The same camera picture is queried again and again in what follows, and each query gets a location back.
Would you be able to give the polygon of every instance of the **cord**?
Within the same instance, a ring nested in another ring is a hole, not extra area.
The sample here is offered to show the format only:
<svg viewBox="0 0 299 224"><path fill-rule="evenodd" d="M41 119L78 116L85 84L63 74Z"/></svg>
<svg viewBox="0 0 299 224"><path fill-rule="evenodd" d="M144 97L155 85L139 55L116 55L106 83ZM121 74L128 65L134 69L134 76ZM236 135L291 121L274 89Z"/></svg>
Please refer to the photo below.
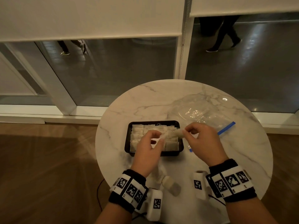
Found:
<svg viewBox="0 0 299 224"><path fill-rule="evenodd" d="M223 202L221 202L220 200L218 200L216 197L214 197L214 196L212 196L212 195L208 195L209 197L211 197L211 198L213 198L213 199L215 199L215 200L217 200L218 202L220 202L220 203L222 203L224 206L225 206L225 203L223 203Z"/></svg>
<svg viewBox="0 0 299 224"><path fill-rule="evenodd" d="M146 214L147 214L147 212L141 213L141 214L135 216L134 218L132 218L132 221L133 221L134 219L136 219L136 218L138 218L138 217L141 217L141 216L144 216L144 215L146 215Z"/></svg>
<svg viewBox="0 0 299 224"><path fill-rule="evenodd" d="M103 179L103 180L101 181L101 183L99 184L99 186L97 187L97 201L98 201L98 203L99 203L99 206L100 206L101 212L103 211L103 209L102 209L102 206L101 206L101 203L100 203L99 197L98 197L98 193L99 193L99 187L101 186L101 184L102 184L102 182L103 182L104 180L105 180L105 179Z"/></svg>

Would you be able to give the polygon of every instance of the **shoe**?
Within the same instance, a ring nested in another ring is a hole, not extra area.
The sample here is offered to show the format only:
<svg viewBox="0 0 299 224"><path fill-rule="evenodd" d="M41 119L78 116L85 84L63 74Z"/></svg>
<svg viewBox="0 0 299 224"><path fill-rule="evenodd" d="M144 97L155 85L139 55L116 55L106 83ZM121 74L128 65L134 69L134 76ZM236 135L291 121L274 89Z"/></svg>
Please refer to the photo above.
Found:
<svg viewBox="0 0 299 224"><path fill-rule="evenodd" d="M81 43L81 50L83 54L86 52L86 46L84 43Z"/></svg>
<svg viewBox="0 0 299 224"><path fill-rule="evenodd" d="M60 53L61 56L67 56L69 54L70 54L70 52L65 52L65 51L63 51L63 52Z"/></svg>
<svg viewBox="0 0 299 224"><path fill-rule="evenodd" d="M234 43L231 48L233 49L234 47L236 47L237 44L239 44L242 41L242 39L240 39L238 42Z"/></svg>
<svg viewBox="0 0 299 224"><path fill-rule="evenodd" d="M210 49L207 49L206 52L218 52L218 49L212 47Z"/></svg>

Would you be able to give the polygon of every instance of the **person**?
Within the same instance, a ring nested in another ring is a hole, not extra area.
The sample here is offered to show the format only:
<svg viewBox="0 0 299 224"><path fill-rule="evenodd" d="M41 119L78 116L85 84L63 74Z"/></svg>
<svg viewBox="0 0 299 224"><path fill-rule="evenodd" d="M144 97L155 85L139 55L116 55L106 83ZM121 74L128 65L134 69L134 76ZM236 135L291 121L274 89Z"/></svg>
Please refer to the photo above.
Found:
<svg viewBox="0 0 299 224"><path fill-rule="evenodd" d="M60 53L61 56L68 56L70 54L68 47L64 43L64 41L57 41L60 47L62 48L63 52ZM74 43L76 46L78 46L82 53L84 54L86 52L86 45L84 43L79 42L78 40L71 40L72 43Z"/></svg>
<svg viewBox="0 0 299 224"><path fill-rule="evenodd" d="M201 123L191 123L183 130L183 134L194 154L210 167L211 172L212 168L214 170L216 168L223 168L225 163L233 161L232 159L229 159L225 153L220 138L214 128ZM160 139L152 149L151 143L154 144L154 141L151 139L159 138L160 135L161 133L159 131L148 131L147 134L142 137L137 145L135 158L130 171L134 171L144 178L153 171L158 165L164 140ZM230 222L232 224L277 224L263 203L257 198L255 192L251 195L253 196L252 198L248 197L249 199L238 200L236 202L226 201L226 210ZM109 202L95 223L127 224L131 223L131 220L132 214L130 212L118 204Z"/></svg>
<svg viewBox="0 0 299 224"><path fill-rule="evenodd" d="M234 15L234 16L225 16L222 26L219 29L219 33L217 36L217 40L215 45L207 49L206 52L217 52L223 39L226 34L231 38L233 41L233 45L231 48L236 47L237 44L239 44L242 40L237 36L236 31L234 30L234 23L237 21L237 19L240 17L240 15Z"/></svg>

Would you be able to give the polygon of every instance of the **white marble table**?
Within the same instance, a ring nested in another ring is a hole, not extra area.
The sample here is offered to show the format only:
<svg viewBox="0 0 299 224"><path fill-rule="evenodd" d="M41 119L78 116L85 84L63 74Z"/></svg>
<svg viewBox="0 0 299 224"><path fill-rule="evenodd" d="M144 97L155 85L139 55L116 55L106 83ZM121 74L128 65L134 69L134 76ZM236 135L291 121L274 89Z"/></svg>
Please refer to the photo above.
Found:
<svg viewBox="0 0 299 224"><path fill-rule="evenodd" d="M273 155L268 137L254 115L232 96L214 87L187 80L168 79L136 86L119 96L107 109L97 129L95 148L100 170L112 186L121 173L131 166L133 158L124 151L128 124L132 121L171 120L168 110L174 101L184 102L191 94L203 95L219 112L236 122L220 136L230 158L242 165L252 177L256 193L262 198L270 184ZM162 157L160 163L167 174L181 185L181 194L172 196L163 191L160 221L176 223L221 223L227 221L223 209L217 210L209 203L195 198L192 173L207 170L208 166L188 150L177 157ZM154 186L147 178L147 186Z"/></svg>

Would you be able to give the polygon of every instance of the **black tray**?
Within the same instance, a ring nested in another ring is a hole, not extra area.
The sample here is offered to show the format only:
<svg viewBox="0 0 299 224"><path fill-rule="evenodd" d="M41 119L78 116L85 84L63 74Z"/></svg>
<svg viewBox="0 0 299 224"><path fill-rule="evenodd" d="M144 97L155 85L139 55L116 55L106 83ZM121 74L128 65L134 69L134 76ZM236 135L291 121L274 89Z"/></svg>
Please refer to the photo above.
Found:
<svg viewBox="0 0 299 224"><path fill-rule="evenodd" d="M142 125L151 125L151 124L161 124L166 126L175 126L176 128L180 128L180 124L175 120L168 121L148 121L148 122L131 122L128 125L127 137L125 142L125 152L129 153L131 156L135 155L135 152L130 152L130 140L131 140L131 132L132 125L134 124L142 124ZM162 151L161 156L178 156L181 151L184 150L183 140L181 138L178 139L178 151Z"/></svg>

